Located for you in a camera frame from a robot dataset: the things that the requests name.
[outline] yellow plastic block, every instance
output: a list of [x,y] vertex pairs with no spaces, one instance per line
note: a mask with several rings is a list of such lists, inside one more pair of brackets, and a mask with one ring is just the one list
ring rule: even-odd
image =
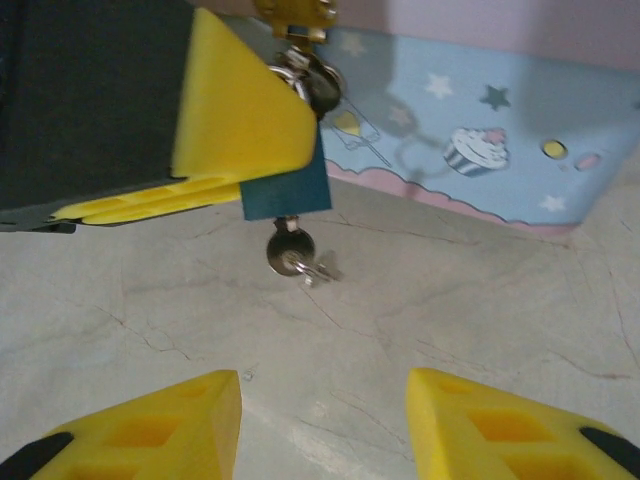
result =
[[242,400],[220,371],[55,429],[74,440],[33,480],[231,480]]
[[174,133],[171,176],[183,182],[70,205],[53,219],[123,223],[237,200],[240,182],[311,162],[316,117],[218,17],[197,9]]
[[594,420],[431,369],[409,376],[421,480],[633,480],[579,431]]
[[215,15],[196,11],[175,177],[239,182],[306,166],[316,117]]

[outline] concrete floor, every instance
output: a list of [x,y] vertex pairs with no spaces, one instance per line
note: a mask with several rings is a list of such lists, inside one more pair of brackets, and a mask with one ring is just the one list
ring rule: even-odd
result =
[[72,418],[246,372],[236,479],[415,479],[407,373],[439,368],[640,443],[640,158],[586,224],[537,238],[334,184],[303,226],[340,283],[265,263],[229,204],[0,242],[0,457]]

